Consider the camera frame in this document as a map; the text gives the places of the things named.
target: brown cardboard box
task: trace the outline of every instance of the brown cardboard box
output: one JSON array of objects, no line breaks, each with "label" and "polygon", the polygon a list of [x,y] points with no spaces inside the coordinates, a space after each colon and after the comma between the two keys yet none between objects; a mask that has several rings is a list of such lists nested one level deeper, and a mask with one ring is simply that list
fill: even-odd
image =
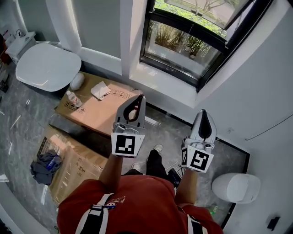
[{"label": "brown cardboard box", "polygon": [[50,149],[54,149],[62,158],[62,165],[49,186],[52,199],[58,204],[84,180],[98,179],[107,162],[107,158],[53,126],[46,129],[38,154],[44,154]]},{"label": "brown cardboard box", "polygon": [[[139,95],[141,91],[99,76],[83,74],[85,75],[85,82],[79,90],[74,91],[82,101],[82,106],[78,109],[74,107],[65,94],[56,108],[56,112],[78,125],[110,136],[118,107],[128,98]],[[105,82],[111,93],[106,95],[102,101],[99,101],[91,94],[91,89],[101,81]]]}]

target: window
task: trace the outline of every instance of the window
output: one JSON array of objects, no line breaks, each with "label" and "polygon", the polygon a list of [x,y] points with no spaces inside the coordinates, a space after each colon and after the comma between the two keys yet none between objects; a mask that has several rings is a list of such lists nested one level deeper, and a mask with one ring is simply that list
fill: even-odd
[{"label": "window", "polygon": [[148,0],[141,61],[199,91],[272,0]]}]

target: black pants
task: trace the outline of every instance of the black pants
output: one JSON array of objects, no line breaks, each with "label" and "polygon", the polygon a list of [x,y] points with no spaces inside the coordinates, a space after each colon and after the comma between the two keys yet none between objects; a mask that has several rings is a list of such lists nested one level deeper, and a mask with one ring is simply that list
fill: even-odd
[{"label": "black pants", "polygon": [[[150,155],[148,156],[147,162],[146,162],[146,174],[151,176],[156,176],[159,178],[163,178],[165,180],[168,180],[168,176],[166,173],[166,170],[164,166],[162,165],[162,157],[159,155],[159,153],[153,149],[150,152]],[[127,175],[142,175],[141,172],[130,169],[127,173],[124,174]]]}]

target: white bottle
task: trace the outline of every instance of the white bottle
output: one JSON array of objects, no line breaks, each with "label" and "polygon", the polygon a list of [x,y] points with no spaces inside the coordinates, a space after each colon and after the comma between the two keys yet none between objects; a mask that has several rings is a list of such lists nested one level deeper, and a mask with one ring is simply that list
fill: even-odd
[{"label": "white bottle", "polygon": [[76,106],[81,107],[82,102],[81,100],[75,95],[74,92],[67,91],[66,94],[68,95],[69,100]]}]

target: white toilet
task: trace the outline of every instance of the white toilet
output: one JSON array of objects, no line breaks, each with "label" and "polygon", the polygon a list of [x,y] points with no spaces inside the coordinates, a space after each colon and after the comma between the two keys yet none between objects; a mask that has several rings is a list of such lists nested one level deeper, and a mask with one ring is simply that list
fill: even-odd
[{"label": "white toilet", "polygon": [[253,202],[260,190],[260,179],[256,176],[241,173],[227,173],[216,178],[212,191],[227,202]]},{"label": "white toilet", "polygon": [[66,87],[81,68],[75,54],[48,43],[29,48],[16,66],[16,78],[33,87],[55,92]]}]

